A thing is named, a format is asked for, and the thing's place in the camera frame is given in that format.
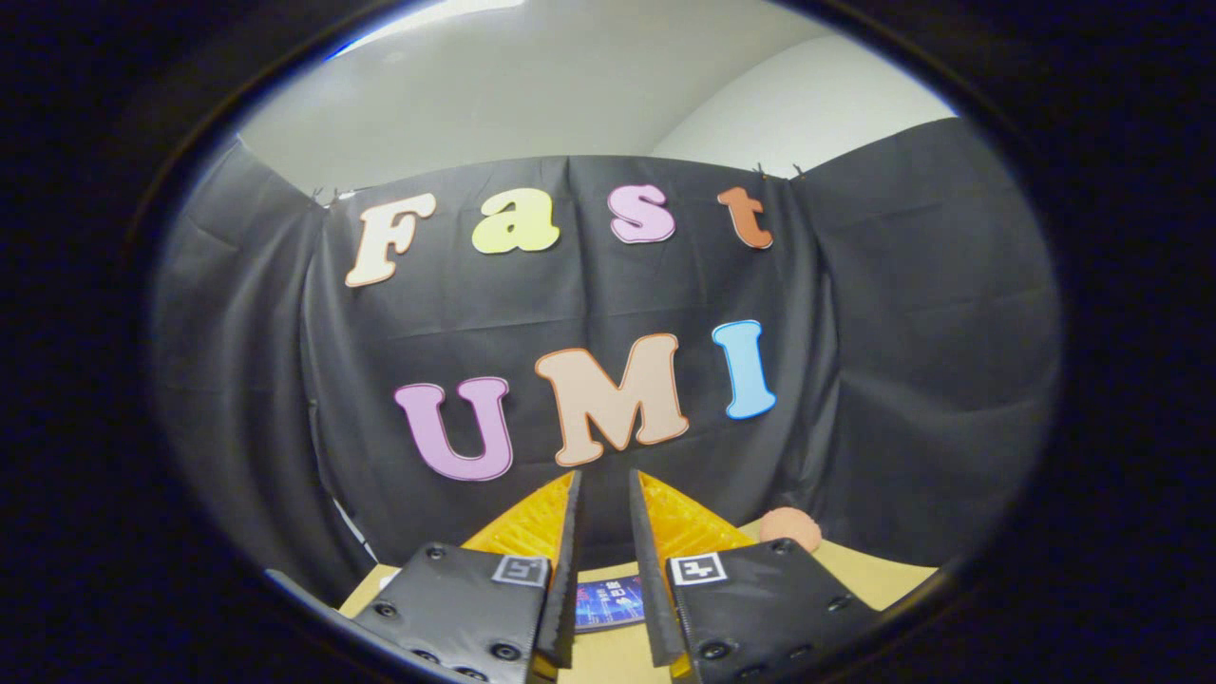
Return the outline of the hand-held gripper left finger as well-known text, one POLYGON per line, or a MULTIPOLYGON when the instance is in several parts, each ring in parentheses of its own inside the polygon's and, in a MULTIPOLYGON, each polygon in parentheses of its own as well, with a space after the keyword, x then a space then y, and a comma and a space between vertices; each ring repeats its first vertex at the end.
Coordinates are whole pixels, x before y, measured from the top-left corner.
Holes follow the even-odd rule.
POLYGON ((556 682, 573 665, 580 486, 572 471, 468 542, 427 542, 353 622, 457 678, 556 682))

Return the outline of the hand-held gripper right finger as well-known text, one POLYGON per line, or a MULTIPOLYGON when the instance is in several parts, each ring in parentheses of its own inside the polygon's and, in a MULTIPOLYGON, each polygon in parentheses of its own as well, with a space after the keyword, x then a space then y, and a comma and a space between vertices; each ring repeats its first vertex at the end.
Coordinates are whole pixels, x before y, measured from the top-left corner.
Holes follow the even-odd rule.
POLYGON ((790 683, 878 624, 798 542, 753 542, 638 470, 629 501, 651 655, 674 683, 790 683))

